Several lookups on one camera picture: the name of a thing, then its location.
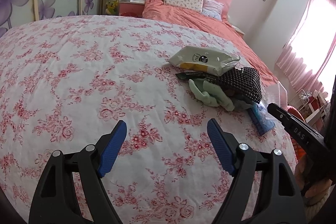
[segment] nightstand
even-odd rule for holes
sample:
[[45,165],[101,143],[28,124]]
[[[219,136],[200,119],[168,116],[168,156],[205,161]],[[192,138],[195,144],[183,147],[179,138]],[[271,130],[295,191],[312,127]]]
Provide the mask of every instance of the nightstand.
[[145,8],[144,0],[120,0],[119,15],[124,13],[135,13],[137,17],[142,17]]
[[242,31],[241,29],[239,29],[237,26],[234,26],[234,25],[232,25],[232,24],[231,24],[231,26],[232,26],[233,29],[235,29],[236,33],[237,33],[241,38],[244,38],[244,33],[243,33],[243,31]]

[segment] hand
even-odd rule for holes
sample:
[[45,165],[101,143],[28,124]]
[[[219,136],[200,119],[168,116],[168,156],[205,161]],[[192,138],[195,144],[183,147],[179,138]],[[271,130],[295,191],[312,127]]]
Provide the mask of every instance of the hand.
[[[300,190],[302,190],[303,187],[305,186],[305,178],[303,177],[303,171],[305,169],[306,163],[307,163],[307,155],[304,155],[299,160],[299,163],[295,167],[294,177]],[[310,187],[305,194],[305,197],[309,199],[307,205],[312,206],[318,203],[328,192],[331,184],[332,181],[328,178],[325,178],[315,183],[312,187]]]

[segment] orange duvet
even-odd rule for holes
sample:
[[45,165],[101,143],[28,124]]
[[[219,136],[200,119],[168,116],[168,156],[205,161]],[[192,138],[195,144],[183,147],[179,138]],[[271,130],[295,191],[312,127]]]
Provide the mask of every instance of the orange duvet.
[[162,0],[146,0],[142,17],[189,27],[229,40],[241,52],[243,57],[259,71],[261,81],[265,86],[278,81],[264,62],[260,60],[225,19],[221,22],[191,10],[164,5]]

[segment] floral bedspread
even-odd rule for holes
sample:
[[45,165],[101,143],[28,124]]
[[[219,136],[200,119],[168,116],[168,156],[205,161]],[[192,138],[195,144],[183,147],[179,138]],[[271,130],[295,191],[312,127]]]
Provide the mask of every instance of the floral bedspread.
[[[246,112],[202,105],[179,82],[170,56],[186,45],[231,42],[153,20],[78,16],[32,22],[0,38],[0,186],[28,221],[34,191],[50,154],[80,151],[110,133],[119,119],[128,135],[112,172],[102,179],[124,223],[211,223],[232,178],[206,134],[209,119],[239,142],[296,158],[282,126],[263,137]],[[249,66],[242,58],[239,66]],[[83,215],[91,218],[78,174]],[[253,212],[256,174],[245,212]]]

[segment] blue package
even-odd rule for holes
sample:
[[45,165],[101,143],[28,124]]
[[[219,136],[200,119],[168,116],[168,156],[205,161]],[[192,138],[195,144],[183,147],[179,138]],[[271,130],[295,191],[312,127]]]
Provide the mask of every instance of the blue package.
[[251,108],[247,110],[253,124],[256,126],[259,136],[264,135],[275,127],[275,123],[266,119],[266,108],[262,102],[259,104],[254,103]]

